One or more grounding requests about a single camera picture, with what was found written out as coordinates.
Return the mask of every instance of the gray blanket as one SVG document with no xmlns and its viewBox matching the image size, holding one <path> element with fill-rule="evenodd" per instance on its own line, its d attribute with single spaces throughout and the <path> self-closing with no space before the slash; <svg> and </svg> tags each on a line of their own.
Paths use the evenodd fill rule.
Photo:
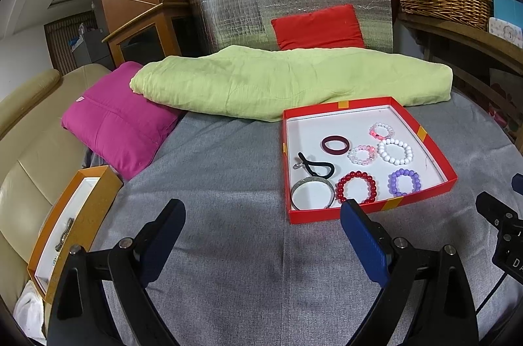
<svg viewBox="0 0 523 346">
<path fill-rule="evenodd" d="M 451 101 L 410 107 L 456 170 L 448 194 L 371 215 L 391 236 L 419 248 L 453 244 L 476 306 L 501 276 L 491 263 L 496 232 L 475 211 L 486 190 L 522 212 L 511 190 L 523 159 L 475 104 Z M 188 113 L 154 162 L 127 182 L 94 249 L 134 236 L 171 198 L 187 222 L 160 278 L 147 291 L 182 345 L 345 344 L 379 291 L 339 221 L 290 225 L 283 204 L 281 123 Z M 108 301 L 122 340 L 136 344 L 111 284 Z M 480 335 L 520 300 L 508 277 L 480 312 Z M 411 304 L 391 344 L 402 341 Z"/>
</svg>

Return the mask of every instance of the cable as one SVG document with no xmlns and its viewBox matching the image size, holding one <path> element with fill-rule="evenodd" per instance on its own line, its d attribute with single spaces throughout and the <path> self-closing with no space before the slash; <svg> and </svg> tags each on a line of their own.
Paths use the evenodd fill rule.
<svg viewBox="0 0 523 346">
<path fill-rule="evenodd" d="M 496 293 L 496 290 L 498 289 L 498 287 L 501 285 L 501 283 L 503 282 L 503 280 L 506 277 L 507 277 L 507 273 L 504 272 L 503 275 L 499 278 L 499 280 L 496 283 L 496 285 L 494 286 L 494 288 L 490 291 L 490 293 L 487 294 L 487 297 L 485 298 L 485 300 L 483 300 L 481 305 L 478 307 L 478 309 L 476 309 L 476 315 L 480 313 L 480 310 L 483 309 L 483 306 L 485 306 L 485 304 L 488 302 L 488 300 L 492 297 L 492 294 Z"/>
</svg>

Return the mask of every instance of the purple beaded bracelet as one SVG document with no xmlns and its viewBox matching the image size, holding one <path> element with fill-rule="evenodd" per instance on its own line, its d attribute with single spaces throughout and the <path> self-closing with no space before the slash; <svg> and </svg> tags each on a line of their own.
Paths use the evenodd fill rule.
<svg viewBox="0 0 523 346">
<path fill-rule="evenodd" d="M 399 191 L 397 189 L 397 185 L 396 185 L 396 178 L 400 177 L 400 176 L 410 176 L 411 179 L 412 179 L 412 186 L 413 186 L 413 190 L 411 191 L 412 193 L 416 193 L 418 191 L 421 191 L 422 189 L 422 183 L 421 181 L 419 180 L 419 175 L 418 175 L 418 172 L 414 172 L 413 170 L 408 170 L 408 169 L 399 169 L 395 172 L 392 172 L 390 175 L 389 175 L 389 192 L 391 194 L 393 194 L 395 197 L 401 197 L 402 195 L 407 195 L 408 193 L 402 193 L 401 191 Z"/>
</svg>

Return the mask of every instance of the bracelet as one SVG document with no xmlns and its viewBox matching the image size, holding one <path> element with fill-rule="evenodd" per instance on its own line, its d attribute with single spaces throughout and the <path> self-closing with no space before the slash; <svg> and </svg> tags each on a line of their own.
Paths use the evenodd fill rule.
<svg viewBox="0 0 523 346">
<path fill-rule="evenodd" d="M 347 182 L 349 182 L 352 178 L 362 178 L 367 181 L 370 187 L 370 195 L 368 199 L 363 200 L 363 203 L 360 204 L 368 204 L 376 201 L 376 196 L 378 195 L 376 192 L 376 181 L 370 176 L 367 172 L 350 172 L 347 173 L 343 178 L 339 180 L 339 182 L 336 184 L 336 198 L 339 200 L 339 202 L 343 203 L 347 201 L 347 199 L 343 196 L 344 194 L 344 187 Z"/>
<path fill-rule="evenodd" d="M 300 162 L 296 163 L 292 168 L 298 169 L 302 166 L 305 166 L 305 170 L 309 172 L 310 176 L 317 176 L 323 179 L 329 179 L 332 175 L 334 175 L 334 164 L 328 163 L 328 162 L 312 162 L 305 158 L 305 156 L 302 153 L 298 153 L 297 156 L 300 158 Z M 311 166 L 325 166 L 329 168 L 329 173 L 326 175 L 319 175 L 315 171 L 311 169 Z"/>
<path fill-rule="evenodd" d="M 327 147 L 327 143 L 330 141 L 343 142 L 346 147 L 343 148 L 342 150 L 333 150 L 332 148 Z M 333 154 L 333 155 L 342 155 L 342 154 L 345 154 L 347 151 L 349 151 L 350 142 L 347 138 L 341 137 L 339 135 L 332 135 L 330 137 L 323 138 L 322 148 L 323 148 L 323 151 L 325 151 L 326 153 Z"/>
<path fill-rule="evenodd" d="M 387 145 L 397 145 L 399 147 L 403 148 L 403 152 L 405 153 L 404 159 L 395 159 L 391 156 L 389 156 L 385 151 L 385 146 Z M 380 141 L 378 143 L 378 154 L 381 155 L 381 158 L 383 158 L 386 162 L 392 163 L 396 166 L 399 164 L 409 164 L 412 161 L 412 148 L 403 141 L 398 141 L 394 138 L 387 138 L 383 141 Z"/>
<path fill-rule="evenodd" d="M 400 177 L 400 176 L 410 176 L 411 179 L 412 179 L 412 193 L 416 193 L 418 191 L 421 191 L 422 189 L 422 183 L 421 181 L 419 180 L 419 175 L 418 175 L 418 172 L 414 172 L 413 170 L 408 170 L 408 169 L 399 169 L 395 172 L 392 172 L 390 175 L 389 175 L 389 178 L 390 178 L 390 186 L 389 186 L 389 192 L 391 194 L 393 194 L 395 197 L 400 197 L 402 195 L 407 195 L 407 193 L 402 193 L 401 191 L 399 191 L 397 189 L 397 184 L 396 184 L 396 181 L 397 181 L 397 178 Z"/>
<path fill-rule="evenodd" d="M 386 129 L 388 132 L 388 135 L 385 137 L 383 137 L 382 135 L 379 135 L 378 133 L 376 133 L 376 128 Z M 371 126 L 369 133 L 372 135 L 372 137 L 374 137 L 380 141 L 383 141 L 384 139 L 392 138 L 394 136 L 394 129 L 392 129 L 391 126 L 386 125 L 385 123 L 375 123 L 374 125 Z"/>
<path fill-rule="evenodd" d="M 291 189 L 291 204 L 294 206 L 294 208 L 296 210 L 301 210 L 293 201 L 292 199 L 292 196 L 294 195 L 295 191 L 301 187 L 303 184 L 307 184 L 307 182 L 323 182 L 325 185 L 328 185 L 329 188 L 330 188 L 330 191 L 332 192 L 331 196 L 330 196 L 330 200 L 329 200 L 329 204 L 327 204 L 324 209 L 328 209 L 334 202 L 334 197 L 335 197 L 335 193 L 334 193 L 334 187 L 332 186 L 332 184 L 320 177 L 320 176 L 309 176 L 307 178 L 304 178 L 304 179 L 301 179 L 299 180 L 298 182 L 296 182 L 293 186 L 292 186 L 292 189 Z"/>
<path fill-rule="evenodd" d="M 356 153 L 358 151 L 367 151 L 369 156 L 365 160 L 359 160 L 356 158 Z M 374 148 L 373 146 L 357 146 L 356 148 L 350 150 L 349 154 L 347 155 L 347 157 L 349 157 L 352 163 L 362 164 L 363 166 L 372 163 L 375 160 L 376 156 L 376 148 Z"/>
</svg>

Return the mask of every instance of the black hair tie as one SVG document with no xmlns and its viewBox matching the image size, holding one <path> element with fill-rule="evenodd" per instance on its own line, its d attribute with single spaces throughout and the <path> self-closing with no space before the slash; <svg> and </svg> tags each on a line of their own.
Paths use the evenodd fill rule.
<svg viewBox="0 0 523 346">
<path fill-rule="evenodd" d="M 334 175 L 334 164 L 332 163 L 327 163 L 327 162 L 312 162 L 312 161 L 309 161 L 305 158 L 305 156 L 302 154 L 302 153 L 298 153 L 297 156 L 300 158 L 301 160 L 301 163 L 296 163 L 293 168 L 294 169 L 297 169 L 301 166 L 305 166 L 305 170 L 307 170 L 307 172 L 309 172 L 309 175 L 310 176 L 317 176 L 317 177 L 320 177 L 320 178 L 323 178 L 323 179 L 329 179 L 332 175 Z M 324 166 L 324 167 L 328 167 L 330 170 L 329 170 L 329 173 L 327 173 L 326 175 L 319 175 L 317 174 L 315 171 L 313 171 L 311 169 L 311 166 Z"/>
</svg>

